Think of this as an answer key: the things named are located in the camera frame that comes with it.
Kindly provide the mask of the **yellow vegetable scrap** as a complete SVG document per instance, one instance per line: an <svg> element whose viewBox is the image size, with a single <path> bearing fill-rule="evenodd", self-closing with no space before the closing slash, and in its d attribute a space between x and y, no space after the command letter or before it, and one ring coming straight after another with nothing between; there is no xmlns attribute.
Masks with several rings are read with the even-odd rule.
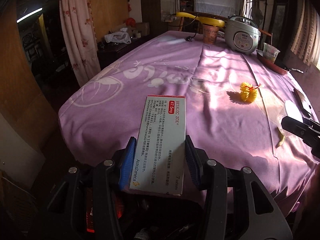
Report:
<svg viewBox="0 0 320 240"><path fill-rule="evenodd" d="M283 130L280 129L279 127L278 127L277 129L278 129L279 141L278 141L278 143L277 143L276 148L281 147L281 146L283 145L284 141L285 141L285 138L286 138Z"/></svg>

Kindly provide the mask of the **yellow foam fruit net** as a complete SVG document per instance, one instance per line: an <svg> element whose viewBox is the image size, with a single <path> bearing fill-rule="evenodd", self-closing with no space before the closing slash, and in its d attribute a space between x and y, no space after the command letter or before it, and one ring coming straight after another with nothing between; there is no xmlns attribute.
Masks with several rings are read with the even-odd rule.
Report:
<svg viewBox="0 0 320 240"><path fill-rule="evenodd" d="M252 103L256 100L258 89L261 86L259 84L258 86L253 86L250 83L243 82L240 85L240 98L243 102Z"/></svg>

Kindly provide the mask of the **red frying pan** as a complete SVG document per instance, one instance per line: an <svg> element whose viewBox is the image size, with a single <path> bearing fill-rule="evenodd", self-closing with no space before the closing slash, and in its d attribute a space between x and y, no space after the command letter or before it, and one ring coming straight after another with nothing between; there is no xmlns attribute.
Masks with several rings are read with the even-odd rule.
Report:
<svg viewBox="0 0 320 240"><path fill-rule="evenodd" d="M263 57L263 52L261 50L256 50L258 60L270 70L280 74L286 75L289 72L298 72L303 74L304 72L300 69L288 68L285 64L283 64L280 60L276 59L275 63L272 63L265 57Z"/></svg>

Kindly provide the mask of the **white plastic bag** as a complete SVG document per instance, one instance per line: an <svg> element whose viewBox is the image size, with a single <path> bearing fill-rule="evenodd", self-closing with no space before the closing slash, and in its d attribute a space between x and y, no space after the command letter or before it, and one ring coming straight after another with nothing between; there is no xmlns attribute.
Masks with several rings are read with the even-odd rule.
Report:
<svg viewBox="0 0 320 240"><path fill-rule="evenodd" d="M116 31L114 33L105 35L104 39L107 43L113 42L113 43L130 44L131 37L127 31L128 31L127 27L121 28L120 31Z"/></svg>

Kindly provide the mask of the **green instant noodle cup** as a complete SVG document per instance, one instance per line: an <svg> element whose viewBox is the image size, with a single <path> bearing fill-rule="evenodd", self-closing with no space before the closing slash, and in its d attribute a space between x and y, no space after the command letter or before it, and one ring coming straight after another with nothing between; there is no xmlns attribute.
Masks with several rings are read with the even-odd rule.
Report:
<svg viewBox="0 0 320 240"><path fill-rule="evenodd" d="M267 59L271 63L274 63L279 53L280 51L277 48L264 42L263 57L265 59Z"/></svg>

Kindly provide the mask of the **window curtain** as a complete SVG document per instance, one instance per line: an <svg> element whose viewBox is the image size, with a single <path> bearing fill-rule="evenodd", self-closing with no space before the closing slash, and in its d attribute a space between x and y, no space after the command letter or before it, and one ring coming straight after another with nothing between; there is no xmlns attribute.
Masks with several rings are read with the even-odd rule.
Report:
<svg viewBox="0 0 320 240"><path fill-rule="evenodd" d="M302 5L291 51L306 65L319 69L319 14L310 0L303 0Z"/></svg>

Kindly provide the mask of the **floral white curtain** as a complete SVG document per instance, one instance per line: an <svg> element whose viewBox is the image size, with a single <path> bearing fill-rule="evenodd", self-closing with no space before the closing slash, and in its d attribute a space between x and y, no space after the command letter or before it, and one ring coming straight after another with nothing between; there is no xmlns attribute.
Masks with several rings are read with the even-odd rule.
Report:
<svg viewBox="0 0 320 240"><path fill-rule="evenodd" d="M80 87L100 72L90 0L59 0L63 38Z"/></svg>

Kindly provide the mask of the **brown instant noodle cup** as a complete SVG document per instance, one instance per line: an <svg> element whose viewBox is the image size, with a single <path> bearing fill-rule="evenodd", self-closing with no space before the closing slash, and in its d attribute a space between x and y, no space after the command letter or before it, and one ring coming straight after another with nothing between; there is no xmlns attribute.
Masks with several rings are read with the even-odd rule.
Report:
<svg viewBox="0 0 320 240"><path fill-rule="evenodd" d="M203 25L203 42L205 44L215 44L218 32L219 32L219 27L204 24Z"/></svg>

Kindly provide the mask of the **mint green rice cooker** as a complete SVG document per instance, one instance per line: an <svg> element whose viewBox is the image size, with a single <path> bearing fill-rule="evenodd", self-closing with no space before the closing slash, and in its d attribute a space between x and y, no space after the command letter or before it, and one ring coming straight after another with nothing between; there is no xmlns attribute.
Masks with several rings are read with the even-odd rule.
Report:
<svg viewBox="0 0 320 240"><path fill-rule="evenodd" d="M232 16L227 21L224 38L232 50L249 55L258 47L260 31L251 19Z"/></svg>

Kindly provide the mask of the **white medicine box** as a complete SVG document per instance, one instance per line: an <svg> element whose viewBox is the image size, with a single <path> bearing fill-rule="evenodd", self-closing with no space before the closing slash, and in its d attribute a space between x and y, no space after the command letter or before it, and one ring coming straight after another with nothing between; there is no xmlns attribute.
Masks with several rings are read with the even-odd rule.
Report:
<svg viewBox="0 0 320 240"><path fill-rule="evenodd" d="M179 196L183 191L185 97L146 98L129 188Z"/></svg>

